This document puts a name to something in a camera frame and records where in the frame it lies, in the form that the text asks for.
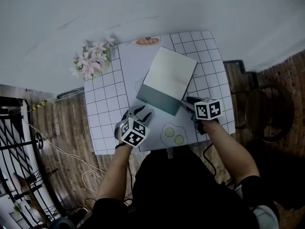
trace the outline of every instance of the person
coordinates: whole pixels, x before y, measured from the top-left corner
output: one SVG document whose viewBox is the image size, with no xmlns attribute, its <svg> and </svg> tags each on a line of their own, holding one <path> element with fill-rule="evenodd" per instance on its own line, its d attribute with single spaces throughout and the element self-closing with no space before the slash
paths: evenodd
<svg viewBox="0 0 305 229">
<path fill-rule="evenodd" d="M 132 147 L 125 144 L 115 150 L 100 184 L 92 216 L 83 226 L 96 228 L 109 223 L 133 227 L 278 228 L 277 208 L 251 155 L 216 121 L 202 123 L 234 179 L 234 190 L 217 184 L 189 147 L 174 147 L 171 159 L 166 149 L 161 149 L 152 151 L 143 160 L 135 176 L 132 204 L 126 206 L 126 173 Z"/>
</svg>

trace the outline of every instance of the cartoon drawing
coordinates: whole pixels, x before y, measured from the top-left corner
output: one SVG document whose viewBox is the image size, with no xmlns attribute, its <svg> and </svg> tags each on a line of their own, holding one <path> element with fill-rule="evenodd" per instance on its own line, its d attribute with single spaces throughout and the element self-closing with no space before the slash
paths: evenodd
<svg viewBox="0 0 305 229">
<path fill-rule="evenodd" d="M 144 81 L 145 77 L 141 78 L 140 80 L 136 81 L 134 84 L 135 90 L 138 93 L 140 90 L 140 87 L 142 86 L 142 83 Z"/>
<path fill-rule="evenodd" d="M 133 41 L 133 44 L 139 47 L 158 45 L 161 42 L 161 36 L 146 37 Z"/>
<path fill-rule="evenodd" d="M 167 147 L 183 146 L 188 144 L 186 131 L 182 126 L 166 123 L 161 133 L 161 141 Z"/>
</svg>

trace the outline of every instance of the pink flower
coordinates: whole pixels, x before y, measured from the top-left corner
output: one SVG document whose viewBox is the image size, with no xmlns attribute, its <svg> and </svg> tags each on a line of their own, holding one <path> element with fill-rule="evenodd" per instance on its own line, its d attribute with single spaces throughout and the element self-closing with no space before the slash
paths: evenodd
<svg viewBox="0 0 305 229">
<path fill-rule="evenodd" d="M 72 72 L 72 75 L 76 75 L 76 77 L 78 78 L 78 71 L 75 68 L 70 68 L 69 69 Z"/>
<path fill-rule="evenodd" d="M 85 65 L 83 68 L 82 68 L 82 74 L 83 76 L 85 77 L 86 80 L 89 80 L 92 78 L 92 75 L 94 73 L 94 69 L 92 66 L 90 65 Z"/>
<path fill-rule="evenodd" d="M 114 41 L 114 39 L 111 38 L 110 36 L 106 36 L 106 41 L 108 42 L 109 45 L 114 46 L 113 43 L 112 43 Z"/>
<path fill-rule="evenodd" d="M 104 53 L 92 52 L 90 59 L 93 60 L 93 61 L 96 61 L 96 62 L 101 62 L 101 61 L 107 60 L 107 57 Z"/>
<path fill-rule="evenodd" d="M 100 52 L 100 51 L 105 51 L 106 49 L 104 48 L 104 43 L 103 42 L 93 42 L 92 43 L 92 52 Z"/>
<path fill-rule="evenodd" d="M 88 65 L 88 56 L 89 56 L 89 53 L 88 52 L 84 52 L 82 54 L 82 56 L 78 57 L 77 66 Z"/>
<path fill-rule="evenodd" d="M 105 61 L 104 60 L 100 60 L 100 68 L 103 68 L 105 66 Z"/>
<path fill-rule="evenodd" d="M 100 68 L 100 64 L 97 62 L 91 62 L 89 64 L 93 69 L 99 69 Z"/>
<path fill-rule="evenodd" d="M 73 61 L 78 61 L 78 54 L 77 54 L 77 52 L 75 52 L 75 56 L 73 57 Z"/>
</svg>

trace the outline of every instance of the black and white marker cube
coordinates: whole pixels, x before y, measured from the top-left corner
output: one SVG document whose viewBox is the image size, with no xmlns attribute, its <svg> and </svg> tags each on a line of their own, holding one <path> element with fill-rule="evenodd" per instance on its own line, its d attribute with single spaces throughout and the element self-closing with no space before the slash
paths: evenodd
<svg viewBox="0 0 305 229">
<path fill-rule="evenodd" d="M 133 147 L 139 146 L 148 136 L 150 129 L 129 117 L 120 125 L 121 140 Z"/>
<path fill-rule="evenodd" d="M 213 120 L 224 111 L 219 99 L 207 99 L 195 103 L 196 118 L 198 120 Z"/>
</svg>

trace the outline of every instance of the cable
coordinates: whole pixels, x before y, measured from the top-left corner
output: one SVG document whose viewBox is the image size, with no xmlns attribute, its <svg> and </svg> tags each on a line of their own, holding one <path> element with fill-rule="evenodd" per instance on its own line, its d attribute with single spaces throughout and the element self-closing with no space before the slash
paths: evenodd
<svg viewBox="0 0 305 229">
<path fill-rule="evenodd" d="M 29 125 L 29 127 L 31 127 L 31 128 L 33 128 L 35 131 L 37 131 L 37 132 L 39 132 L 50 144 L 51 144 L 51 146 L 52 147 L 54 147 L 58 152 L 60 152 L 61 154 L 65 154 L 65 155 L 68 155 L 68 156 L 70 156 L 70 157 L 72 157 L 72 158 L 76 158 L 76 159 L 78 159 L 78 160 L 80 160 L 80 161 L 82 161 L 82 162 L 84 162 L 87 166 L 88 166 L 88 168 L 90 169 L 90 170 L 87 170 L 87 171 L 85 171 L 83 174 L 82 174 L 82 176 L 81 176 L 81 179 L 82 179 L 82 182 L 84 183 L 84 185 L 85 185 L 85 187 L 88 189 L 88 190 L 90 190 L 90 191 L 92 191 L 92 192 L 94 192 L 94 193 L 97 193 L 96 191 L 93 191 L 92 189 L 90 189 L 90 188 L 88 188 L 87 187 L 87 185 L 85 184 L 85 181 L 84 181 L 84 179 L 83 179 L 83 176 L 84 176 L 84 174 L 86 174 L 87 172 L 91 172 L 91 173 L 93 173 L 94 175 L 96 175 L 97 177 L 99 177 L 100 179 L 102 179 L 102 177 L 95 171 L 95 170 L 93 170 L 91 167 L 93 167 L 93 168 L 95 168 L 95 169 L 97 169 L 97 170 L 99 170 L 99 171 L 101 171 L 101 172 L 103 172 L 103 173 L 106 173 L 105 171 L 103 171 L 103 170 L 101 170 L 101 169 L 99 169 L 99 168 L 97 168 L 97 167 L 95 167 L 95 166 L 93 166 L 93 165 L 91 165 L 91 164 L 89 164 L 88 162 L 86 162 L 82 157 L 80 157 L 79 155 L 74 155 L 74 154 L 68 154 L 66 151 L 64 151 L 63 149 L 61 149 L 60 147 L 58 147 L 58 146 L 56 146 L 55 144 L 53 144 L 39 129 L 37 129 L 37 128 L 35 128 L 35 127 L 33 127 L 31 124 L 29 124 L 29 123 L 27 123 L 28 125 Z"/>
<path fill-rule="evenodd" d="M 130 193 L 128 196 L 126 196 L 125 198 L 128 198 L 132 193 Z"/>
<path fill-rule="evenodd" d="M 128 205 L 128 206 L 130 205 L 130 204 L 127 203 L 127 201 L 129 201 L 129 200 L 132 202 L 131 198 L 127 198 L 127 199 L 124 200 L 124 203 L 126 203 L 126 205 Z"/>
<path fill-rule="evenodd" d="M 126 143 L 125 142 L 121 142 L 117 146 L 115 146 L 114 149 L 117 149 L 118 147 L 121 147 L 121 146 L 124 146 L 124 145 L 126 145 Z"/>
<path fill-rule="evenodd" d="M 131 187 L 131 190 L 133 190 L 133 187 L 132 187 L 132 172 L 130 170 L 129 160 L 128 160 L 128 170 L 129 170 L 129 175 L 130 175 L 130 187 Z"/>
<path fill-rule="evenodd" d="M 213 143 L 211 143 L 211 144 L 204 150 L 204 152 L 203 152 L 203 157 L 204 157 L 205 160 L 212 166 L 212 168 L 213 168 L 213 170 L 214 170 L 214 177 L 215 177 L 215 176 L 216 176 L 216 173 L 217 173 L 216 168 L 215 168 L 215 166 L 211 163 L 211 161 L 205 156 L 206 151 L 208 151 L 209 148 L 210 148 L 212 145 L 213 145 Z"/>
<path fill-rule="evenodd" d="M 83 90 L 83 91 L 80 91 L 80 92 L 78 92 L 78 93 L 76 93 L 76 94 L 70 95 L 70 96 L 68 96 L 68 97 L 61 98 L 61 99 L 57 99 L 57 100 L 55 100 L 55 101 L 56 101 L 56 102 L 58 102 L 58 101 L 61 101 L 61 100 L 67 99 L 67 98 L 69 98 L 69 97 L 73 97 L 73 96 L 75 96 L 75 95 L 77 95 L 77 94 L 80 94 L 80 93 L 83 93 L 83 92 L 84 92 L 84 90 Z"/>
</svg>

